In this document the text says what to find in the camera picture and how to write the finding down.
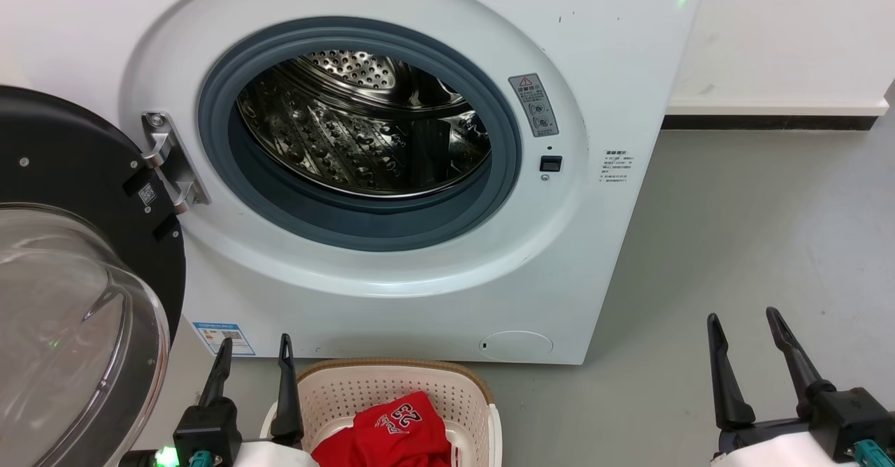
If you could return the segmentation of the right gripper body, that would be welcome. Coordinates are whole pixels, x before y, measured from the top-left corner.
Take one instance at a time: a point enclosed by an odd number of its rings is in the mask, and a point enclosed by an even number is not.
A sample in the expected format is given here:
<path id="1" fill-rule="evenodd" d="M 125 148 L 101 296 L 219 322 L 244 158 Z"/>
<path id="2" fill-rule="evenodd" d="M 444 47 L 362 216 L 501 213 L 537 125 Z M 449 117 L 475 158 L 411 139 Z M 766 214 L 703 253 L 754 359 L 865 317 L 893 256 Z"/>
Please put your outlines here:
<path id="1" fill-rule="evenodd" d="M 869 391 L 825 391 L 811 420 L 723 431 L 713 466 L 892 466 L 893 412 Z"/>

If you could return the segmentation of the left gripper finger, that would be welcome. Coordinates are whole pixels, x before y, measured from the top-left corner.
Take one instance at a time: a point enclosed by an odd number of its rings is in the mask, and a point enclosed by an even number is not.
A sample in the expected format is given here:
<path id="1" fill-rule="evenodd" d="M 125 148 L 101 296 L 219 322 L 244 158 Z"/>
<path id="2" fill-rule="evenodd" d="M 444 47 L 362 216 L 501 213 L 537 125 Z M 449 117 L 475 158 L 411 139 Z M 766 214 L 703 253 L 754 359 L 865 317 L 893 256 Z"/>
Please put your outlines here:
<path id="1" fill-rule="evenodd" d="M 215 355 L 210 374 L 208 374 L 203 391 L 199 397 L 199 406 L 210 407 L 215 401 L 220 400 L 224 396 L 224 385 L 230 375 L 232 356 L 233 340 L 224 338 L 217 355 Z"/>
<path id="2" fill-rule="evenodd" d="M 291 338 L 288 333 L 282 333 L 278 356 L 280 378 L 277 410 L 271 422 L 271 440 L 283 447 L 301 449 L 304 426 L 293 356 Z"/>

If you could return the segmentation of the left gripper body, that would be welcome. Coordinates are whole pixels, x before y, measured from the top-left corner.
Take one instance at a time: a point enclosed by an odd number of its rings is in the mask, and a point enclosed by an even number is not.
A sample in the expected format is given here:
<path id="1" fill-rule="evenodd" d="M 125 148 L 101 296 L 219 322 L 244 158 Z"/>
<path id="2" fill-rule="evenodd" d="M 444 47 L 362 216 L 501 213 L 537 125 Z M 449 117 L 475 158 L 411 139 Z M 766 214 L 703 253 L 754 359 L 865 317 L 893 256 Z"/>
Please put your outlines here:
<path id="1" fill-rule="evenodd" d="M 310 454 L 270 440 L 243 441 L 237 407 L 221 398 L 210 407 L 186 409 L 173 432 L 173 444 L 131 450 L 124 466 L 317 466 Z"/>

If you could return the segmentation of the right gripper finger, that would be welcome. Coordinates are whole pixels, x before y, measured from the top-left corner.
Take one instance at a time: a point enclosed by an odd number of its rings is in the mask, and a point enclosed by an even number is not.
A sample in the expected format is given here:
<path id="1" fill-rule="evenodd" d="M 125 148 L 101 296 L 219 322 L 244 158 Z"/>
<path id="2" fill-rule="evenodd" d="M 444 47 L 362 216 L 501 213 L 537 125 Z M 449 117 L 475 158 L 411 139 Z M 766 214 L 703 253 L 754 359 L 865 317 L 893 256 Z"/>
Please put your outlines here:
<path id="1" fill-rule="evenodd" d="M 796 414 L 800 420 L 811 420 L 814 400 L 825 391 L 837 391 L 828 379 L 823 378 L 805 352 L 789 325 L 774 307 L 767 307 L 765 315 L 775 346 L 783 353 L 787 371 L 797 397 Z"/>
<path id="2" fill-rule="evenodd" d="M 751 428 L 757 417 L 736 381 L 728 356 L 728 339 L 717 314 L 708 315 L 707 331 L 716 426 L 722 431 Z"/>

